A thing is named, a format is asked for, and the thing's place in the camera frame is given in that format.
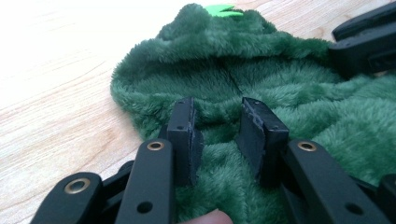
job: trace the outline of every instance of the wood grain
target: wood grain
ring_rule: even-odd
[[[338,24],[390,1],[239,0],[279,30],[332,39]],[[111,99],[117,63],[189,1],[19,0],[0,6],[0,222],[28,223],[50,189],[80,171],[103,179],[141,143]]]

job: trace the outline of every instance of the green towel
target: green towel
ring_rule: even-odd
[[[205,148],[197,185],[177,188],[177,221],[216,208],[235,224],[287,221],[278,190],[254,183],[234,141],[243,96],[265,102],[291,139],[320,143],[350,175],[377,185],[396,173],[396,74],[344,80],[329,44],[277,31],[257,11],[217,17],[192,4],[131,49],[111,93],[143,139],[157,136],[176,100],[195,98]]]

